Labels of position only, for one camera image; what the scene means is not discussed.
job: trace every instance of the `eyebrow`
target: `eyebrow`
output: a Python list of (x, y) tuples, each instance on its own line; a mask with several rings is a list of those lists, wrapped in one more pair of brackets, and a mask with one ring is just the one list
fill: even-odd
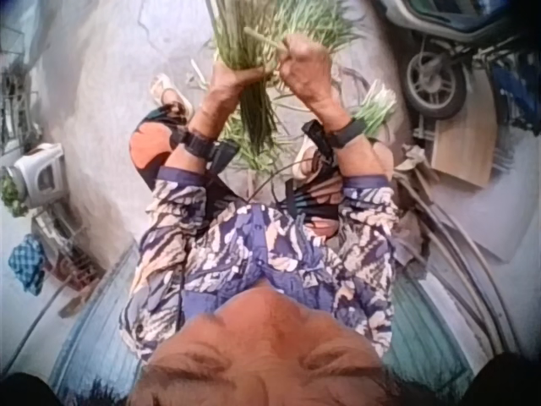
[(378, 379), (382, 377), (382, 374), (383, 370), (381, 368), (350, 365), (328, 366), (310, 371), (310, 375), (316, 378), (328, 376), (350, 376), (357, 378)]

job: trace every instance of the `watch strap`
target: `watch strap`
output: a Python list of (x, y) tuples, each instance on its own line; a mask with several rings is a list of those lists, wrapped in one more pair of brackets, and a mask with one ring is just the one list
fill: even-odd
[(366, 130), (366, 123), (361, 118), (352, 120), (346, 127), (336, 131), (327, 138), (329, 145), (333, 148), (343, 148), (351, 140), (360, 136)]
[(216, 143), (197, 131), (188, 131), (186, 128), (175, 129), (171, 138), (172, 144), (183, 144), (186, 151), (198, 158), (210, 161), (213, 156)]

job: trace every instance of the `patterned shirt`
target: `patterned shirt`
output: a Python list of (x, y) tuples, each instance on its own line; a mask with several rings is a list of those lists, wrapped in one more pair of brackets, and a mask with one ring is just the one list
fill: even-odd
[(204, 184), (203, 176), (169, 167), (156, 180), (151, 225), (120, 315), (123, 339), (142, 360), (184, 321), (213, 312), (261, 278), (310, 309), (330, 312), (385, 353), (396, 222), (385, 177), (343, 179), (337, 252), (302, 218), (262, 204), (234, 201), (205, 223)]

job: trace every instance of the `bunch of green onions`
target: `bunch of green onions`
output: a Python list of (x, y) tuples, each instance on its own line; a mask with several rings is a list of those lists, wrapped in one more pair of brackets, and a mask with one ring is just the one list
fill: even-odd
[[(356, 37), (352, 22), (344, 18), (343, 0), (207, 0), (221, 60), (231, 69), (249, 69), (276, 63), (276, 47), (293, 32), (305, 34), (330, 52)], [(249, 27), (270, 41), (246, 35)], [(268, 83), (245, 89), (240, 115), (255, 155), (272, 149), (276, 121), (266, 92)]]
[(259, 155), (255, 155), (246, 136), (243, 121), (238, 113), (232, 114), (227, 120), (223, 131), (223, 139), (235, 141), (239, 145), (238, 160), (245, 164), (246, 167), (269, 176), (278, 169), (281, 152), (287, 151), (290, 144), (285, 140), (274, 139), (272, 147), (265, 148)]
[(370, 86), (360, 108), (353, 116), (366, 123), (364, 134), (371, 138), (376, 135), (381, 124), (395, 111), (395, 106), (395, 92), (387, 89), (380, 80), (376, 80)]
[[(273, 0), (216, 0), (218, 15), (214, 20), (216, 45), (220, 58), (235, 70), (257, 68), (265, 65), (268, 45), (246, 36), (245, 26), (259, 32), (269, 33), (276, 2)], [(265, 147), (272, 148), (272, 133), (276, 123), (271, 100), (266, 92), (266, 83), (248, 86), (240, 96), (240, 115), (248, 131), (250, 144), (255, 154)]]

